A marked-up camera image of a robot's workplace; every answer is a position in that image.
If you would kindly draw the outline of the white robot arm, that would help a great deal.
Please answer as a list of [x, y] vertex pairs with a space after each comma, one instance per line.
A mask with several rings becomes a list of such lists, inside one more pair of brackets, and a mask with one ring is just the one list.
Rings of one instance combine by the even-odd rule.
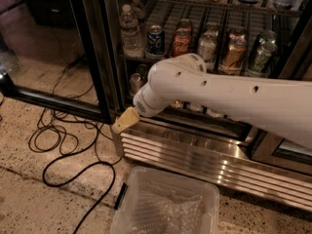
[[112, 125], [119, 134], [141, 116], [153, 117], [176, 100], [195, 102], [306, 148], [312, 148], [312, 83], [216, 75], [196, 54], [152, 65], [134, 105]]

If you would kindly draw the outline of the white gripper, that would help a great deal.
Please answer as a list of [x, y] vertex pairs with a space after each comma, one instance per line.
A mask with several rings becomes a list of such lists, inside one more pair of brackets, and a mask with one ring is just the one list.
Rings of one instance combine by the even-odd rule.
[[145, 84], [135, 94], [133, 103], [135, 108], [128, 107], [115, 121], [111, 129], [120, 134], [139, 121], [139, 114], [144, 117], [153, 117], [163, 110], [163, 100]]

